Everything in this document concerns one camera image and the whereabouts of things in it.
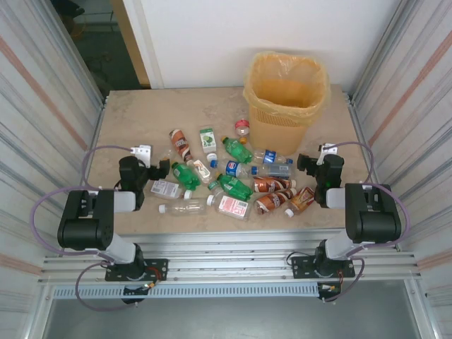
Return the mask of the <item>clear bottle lime label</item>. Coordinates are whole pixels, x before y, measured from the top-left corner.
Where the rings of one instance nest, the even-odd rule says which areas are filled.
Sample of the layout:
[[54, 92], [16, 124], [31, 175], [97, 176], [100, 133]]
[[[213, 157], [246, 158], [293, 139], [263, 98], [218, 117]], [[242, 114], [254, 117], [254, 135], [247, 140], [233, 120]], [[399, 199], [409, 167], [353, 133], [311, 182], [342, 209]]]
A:
[[201, 145], [206, 159], [208, 161], [217, 160], [217, 142], [215, 139], [214, 130], [210, 126], [203, 126], [199, 131]]

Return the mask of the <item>orange label bottle white cap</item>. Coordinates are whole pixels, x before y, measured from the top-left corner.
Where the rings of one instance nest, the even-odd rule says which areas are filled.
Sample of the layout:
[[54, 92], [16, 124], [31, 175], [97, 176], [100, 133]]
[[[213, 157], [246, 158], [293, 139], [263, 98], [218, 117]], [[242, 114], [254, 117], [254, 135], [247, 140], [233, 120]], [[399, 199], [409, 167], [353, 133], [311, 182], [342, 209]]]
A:
[[304, 187], [290, 200], [285, 209], [285, 214], [287, 217], [292, 218], [304, 212], [313, 202], [314, 191], [309, 187]]

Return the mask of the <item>clear bottle pink red label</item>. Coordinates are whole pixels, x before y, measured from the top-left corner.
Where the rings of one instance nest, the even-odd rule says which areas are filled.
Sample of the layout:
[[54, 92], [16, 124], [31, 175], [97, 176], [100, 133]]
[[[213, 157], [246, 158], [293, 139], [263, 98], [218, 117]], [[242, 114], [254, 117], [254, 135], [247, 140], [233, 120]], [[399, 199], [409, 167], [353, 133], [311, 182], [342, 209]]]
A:
[[240, 201], [226, 194], [218, 194], [217, 196], [209, 195], [206, 204], [213, 207], [220, 214], [236, 218], [238, 220], [248, 220], [251, 213], [249, 203]]

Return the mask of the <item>green bottle yellow cap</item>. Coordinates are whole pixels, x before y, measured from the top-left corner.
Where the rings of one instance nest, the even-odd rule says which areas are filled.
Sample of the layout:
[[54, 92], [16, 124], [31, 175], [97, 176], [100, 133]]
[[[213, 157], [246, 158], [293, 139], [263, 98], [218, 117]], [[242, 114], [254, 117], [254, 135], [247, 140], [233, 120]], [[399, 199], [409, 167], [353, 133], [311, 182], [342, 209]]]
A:
[[201, 185], [198, 176], [185, 163], [173, 162], [171, 168], [174, 177], [185, 189], [194, 191]]
[[223, 136], [221, 141], [226, 152], [238, 162], [249, 164], [253, 160], [253, 153], [242, 145], [239, 139]]
[[219, 174], [217, 181], [226, 194], [240, 201], [248, 201], [253, 194], [253, 191], [247, 185], [228, 174]]

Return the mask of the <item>clear bottle blue Pepsi label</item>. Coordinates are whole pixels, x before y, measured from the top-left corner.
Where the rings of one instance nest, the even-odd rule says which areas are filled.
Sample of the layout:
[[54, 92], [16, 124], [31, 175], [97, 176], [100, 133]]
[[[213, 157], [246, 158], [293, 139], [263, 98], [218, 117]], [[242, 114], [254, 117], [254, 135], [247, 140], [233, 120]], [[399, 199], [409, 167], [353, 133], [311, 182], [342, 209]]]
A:
[[253, 164], [289, 164], [293, 163], [293, 159], [285, 157], [272, 150], [254, 150], [253, 159], [251, 161]]
[[211, 160], [210, 167], [231, 177], [240, 179], [251, 177], [251, 166], [235, 160]]

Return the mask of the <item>aluminium frame rails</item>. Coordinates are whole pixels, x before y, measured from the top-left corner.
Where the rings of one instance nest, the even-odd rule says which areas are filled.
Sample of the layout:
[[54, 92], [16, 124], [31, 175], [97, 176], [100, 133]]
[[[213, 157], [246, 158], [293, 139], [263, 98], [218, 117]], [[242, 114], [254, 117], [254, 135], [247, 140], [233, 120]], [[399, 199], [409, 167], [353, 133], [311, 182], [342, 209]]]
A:
[[[323, 239], [339, 229], [128, 234], [146, 258], [167, 258], [167, 283], [251, 283], [293, 280], [286, 256], [292, 251], [312, 254]], [[363, 280], [420, 279], [414, 254], [380, 247], [361, 251]], [[38, 282], [74, 284], [78, 274], [97, 263], [92, 256], [45, 258]]]

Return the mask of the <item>clear bottle grey label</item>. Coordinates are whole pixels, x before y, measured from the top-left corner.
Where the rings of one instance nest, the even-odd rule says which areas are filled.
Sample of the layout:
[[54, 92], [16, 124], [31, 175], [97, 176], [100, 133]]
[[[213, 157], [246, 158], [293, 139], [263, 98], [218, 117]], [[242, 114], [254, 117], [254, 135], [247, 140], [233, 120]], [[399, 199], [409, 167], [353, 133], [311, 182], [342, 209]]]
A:
[[268, 163], [260, 166], [251, 167], [251, 175], [258, 177], [277, 177], [289, 179], [293, 175], [293, 166], [291, 164]]

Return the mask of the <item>yellow waste basket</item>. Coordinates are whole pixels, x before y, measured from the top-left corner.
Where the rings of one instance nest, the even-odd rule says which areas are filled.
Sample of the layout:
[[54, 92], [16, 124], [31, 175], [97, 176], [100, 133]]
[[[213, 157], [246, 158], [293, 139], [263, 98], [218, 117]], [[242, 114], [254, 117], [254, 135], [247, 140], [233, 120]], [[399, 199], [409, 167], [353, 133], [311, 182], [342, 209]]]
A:
[[260, 52], [244, 77], [243, 95], [265, 113], [302, 124], [326, 106], [331, 84], [326, 67], [315, 57]]

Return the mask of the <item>wooden door frame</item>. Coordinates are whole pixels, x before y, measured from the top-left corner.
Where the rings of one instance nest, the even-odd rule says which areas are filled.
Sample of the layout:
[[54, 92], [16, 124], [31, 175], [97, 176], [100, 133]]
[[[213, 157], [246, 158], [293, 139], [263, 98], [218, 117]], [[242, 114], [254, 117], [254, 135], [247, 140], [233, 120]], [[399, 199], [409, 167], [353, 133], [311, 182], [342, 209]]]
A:
[[139, 52], [138, 44], [126, 12], [124, 0], [109, 0], [109, 2], [111, 3], [114, 15], [117, 18], [119, 29], [126, 45], [127, 52], [130, 56], [138, 82], [142, 88], [151, 89], [150, 81], [141, 58], [141, 53]]

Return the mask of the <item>clear bottle white label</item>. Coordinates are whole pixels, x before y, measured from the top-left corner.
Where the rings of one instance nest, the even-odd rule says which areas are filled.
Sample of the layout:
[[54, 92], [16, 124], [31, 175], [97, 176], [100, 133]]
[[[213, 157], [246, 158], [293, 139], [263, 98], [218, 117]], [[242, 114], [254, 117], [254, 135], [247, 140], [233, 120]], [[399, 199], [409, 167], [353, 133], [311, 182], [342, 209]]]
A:
[[187, 200], [191, 199], [193, 196], [193, 191], [184, 189], [183, 186], [178, 183], [168, 182], [162, 179], [153, 182], [150, 192], [159, 198], [167, 200], [180, 198]]

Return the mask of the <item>small clear bottle orange label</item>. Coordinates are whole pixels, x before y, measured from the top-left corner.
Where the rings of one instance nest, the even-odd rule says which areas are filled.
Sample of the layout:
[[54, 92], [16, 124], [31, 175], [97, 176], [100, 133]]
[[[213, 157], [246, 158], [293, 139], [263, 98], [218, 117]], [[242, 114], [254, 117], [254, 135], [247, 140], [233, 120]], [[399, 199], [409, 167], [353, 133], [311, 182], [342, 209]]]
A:
[[211, 171], [203, 164], [203, 162], [201, 160], [194, 160], [193, 168], [198, 175], [201, 183], [209, 185], [209, 183], [213, 180], [213, 175]]

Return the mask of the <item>brown label drink bottle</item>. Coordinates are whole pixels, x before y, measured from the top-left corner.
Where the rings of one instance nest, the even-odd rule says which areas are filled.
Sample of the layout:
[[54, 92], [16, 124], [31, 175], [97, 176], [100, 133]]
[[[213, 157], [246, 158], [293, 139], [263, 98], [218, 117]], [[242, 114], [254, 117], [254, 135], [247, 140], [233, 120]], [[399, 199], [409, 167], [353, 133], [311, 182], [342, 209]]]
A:
[[189, 143], [181, 129], [174, 129], [170, 131], [169, 137], [175, 150], [185, 163], [193, 161]]
[[297, 193], [294, 188], [286, 189], [284, 191], [276, 191], [255, 200], [254, 207], [259, 215], [269, 213], [276, 208], [279, 208], [284, 203], [288, 202]]
[[256, 193], [273, 193], [296, 187], [295, 179], [283, 179], [277, 177], [254, 177], [251, 184]]

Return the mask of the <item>clear unlabelled bottle white cap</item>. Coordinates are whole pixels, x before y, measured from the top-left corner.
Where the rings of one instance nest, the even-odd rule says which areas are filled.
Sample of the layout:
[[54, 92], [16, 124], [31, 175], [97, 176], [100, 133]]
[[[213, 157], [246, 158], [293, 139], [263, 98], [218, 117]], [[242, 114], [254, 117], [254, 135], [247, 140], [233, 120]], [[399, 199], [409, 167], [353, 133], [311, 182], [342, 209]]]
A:
[[158, 212], [160, 214], [172, 216], [202, 215], [207, 211], [207, 203], [203, 199], [193, 198], [188, 200], [174, 200], [160, 204]]

